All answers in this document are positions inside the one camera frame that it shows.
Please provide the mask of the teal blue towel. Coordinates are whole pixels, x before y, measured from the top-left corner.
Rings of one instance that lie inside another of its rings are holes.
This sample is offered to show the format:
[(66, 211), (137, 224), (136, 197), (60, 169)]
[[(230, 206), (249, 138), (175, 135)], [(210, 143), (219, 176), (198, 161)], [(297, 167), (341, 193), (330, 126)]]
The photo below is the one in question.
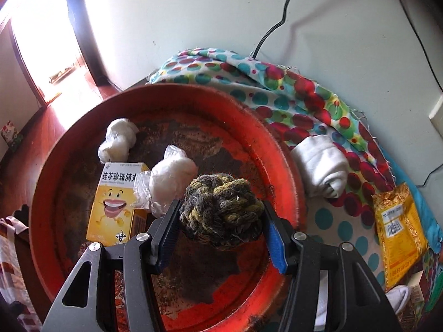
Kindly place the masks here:
[(381, 147), (380, 149), (386, 161), (389, 163), (391, 173), (395, 177), (396, 185), (402, 184), (403, 182), (408, 185), (418, 211), (418, 216), (424, 230), (424, 235), (429, 243), (429, 247), (435, 254), (439, 254), (442, 250), (441, 226), (438, 224), (429, 205), (410, 177), (407, 176), (405, 171), (394, 161), (392, 156), (390, 156), (384, 148)]

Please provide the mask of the grey rolled sock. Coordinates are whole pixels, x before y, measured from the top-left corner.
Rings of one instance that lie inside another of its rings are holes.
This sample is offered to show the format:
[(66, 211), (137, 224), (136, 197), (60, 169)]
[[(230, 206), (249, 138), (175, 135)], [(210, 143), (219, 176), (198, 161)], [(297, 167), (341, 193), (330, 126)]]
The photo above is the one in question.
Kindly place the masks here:
[(308, 197), (338, 199), (345, 190), (349, 164), (328, 135), (306, 137), (290, 152)]

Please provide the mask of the polka dot cloth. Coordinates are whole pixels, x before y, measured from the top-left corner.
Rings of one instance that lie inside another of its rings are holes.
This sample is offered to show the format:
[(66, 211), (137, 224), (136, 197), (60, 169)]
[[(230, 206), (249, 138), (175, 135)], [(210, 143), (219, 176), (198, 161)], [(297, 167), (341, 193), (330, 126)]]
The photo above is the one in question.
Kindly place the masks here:
[(335, 93), (295, 69), (216, 48), (195, 48), (168, 58), (149, 82), (227, 92), (258, 112), (288, 148), (310, 136), (330, 137), (350, 166), (347, 184), (337, 199), (306, 200), (302, 225), (322, 243), (353, 243), (377, 281), (384, 282), (372, 196), (408, 182), (408, 176)]

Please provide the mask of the yellow snack bag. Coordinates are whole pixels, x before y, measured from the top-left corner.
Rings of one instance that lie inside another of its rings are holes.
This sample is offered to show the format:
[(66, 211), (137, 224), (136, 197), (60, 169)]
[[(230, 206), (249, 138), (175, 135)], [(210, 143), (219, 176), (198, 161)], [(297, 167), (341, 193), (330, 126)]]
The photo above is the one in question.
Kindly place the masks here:
[(428, 242), (406, 183), (372, 197), (387, 291), (398, 285), (427, 250)]

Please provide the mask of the plastic wrapped white wad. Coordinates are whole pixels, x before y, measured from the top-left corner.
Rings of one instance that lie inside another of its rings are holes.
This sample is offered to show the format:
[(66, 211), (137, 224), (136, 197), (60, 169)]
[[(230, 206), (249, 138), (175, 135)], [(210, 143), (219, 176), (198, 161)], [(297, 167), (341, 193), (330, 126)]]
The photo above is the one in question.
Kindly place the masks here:
[(163, 159), (151, 170), (136, 174), (133, 206), (149, 210), (155, 218), (164, 216), (173, 200), (184, 196), (197, 172), (197, 165), (184, 150), (168, 145)]

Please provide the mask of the yellow cartoon medicine box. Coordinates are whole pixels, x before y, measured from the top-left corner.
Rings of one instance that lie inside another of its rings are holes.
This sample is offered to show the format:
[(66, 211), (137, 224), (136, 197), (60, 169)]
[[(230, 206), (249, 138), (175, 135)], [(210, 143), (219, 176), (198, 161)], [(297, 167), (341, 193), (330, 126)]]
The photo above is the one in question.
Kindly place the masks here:
[(143, 232), (148, 212), (134, 206), (136, 175), (149, 168), (143, 163), (104, 164), (95, 192), (86, 240), (113, 246)]

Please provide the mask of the white wall socket plate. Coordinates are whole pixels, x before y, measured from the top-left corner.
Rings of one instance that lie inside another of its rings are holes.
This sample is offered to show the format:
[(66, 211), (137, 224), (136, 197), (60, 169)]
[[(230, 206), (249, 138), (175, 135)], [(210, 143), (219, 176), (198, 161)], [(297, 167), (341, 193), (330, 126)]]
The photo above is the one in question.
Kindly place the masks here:
[(441, 95), (429, 114), (429, 120), (443, 138), (443, 96)]

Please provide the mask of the white knotted wad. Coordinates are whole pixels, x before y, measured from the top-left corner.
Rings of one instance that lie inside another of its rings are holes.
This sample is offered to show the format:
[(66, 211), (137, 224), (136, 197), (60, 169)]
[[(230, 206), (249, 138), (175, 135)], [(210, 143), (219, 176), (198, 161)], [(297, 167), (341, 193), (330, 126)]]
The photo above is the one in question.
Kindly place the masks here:
[(107, 127), (105, 140), (98, 148), (102, 164), (128, 161), (129, 150), (137, 142), (138, 127), (127, 118), (117, 118)]

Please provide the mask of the yellow grey rope knot ball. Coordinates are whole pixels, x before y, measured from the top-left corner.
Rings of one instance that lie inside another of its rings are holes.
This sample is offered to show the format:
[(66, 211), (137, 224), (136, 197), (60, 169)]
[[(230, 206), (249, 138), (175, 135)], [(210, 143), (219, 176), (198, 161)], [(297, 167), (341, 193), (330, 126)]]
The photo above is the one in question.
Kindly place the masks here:
[(217, 250), (232, 250), (262, 234), (264, 203), (244, 178), (200, 175), (186, 188), (179, 220), (186, 236)]

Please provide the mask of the brown cardboard box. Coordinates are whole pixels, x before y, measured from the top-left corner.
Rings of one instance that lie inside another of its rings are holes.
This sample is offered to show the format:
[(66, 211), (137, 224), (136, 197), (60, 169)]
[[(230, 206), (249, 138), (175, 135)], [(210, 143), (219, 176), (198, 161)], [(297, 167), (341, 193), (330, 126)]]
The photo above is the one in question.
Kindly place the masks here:
[(405, 306), (399, 312), (400, 319), (414, 318), (418, 322), (422, 307), (424, 306), (424, 297), (426, 292), (426, 276), (424, 271), (418, 271), (412, 274), (405, 284), (409, 290), (409, 297)]

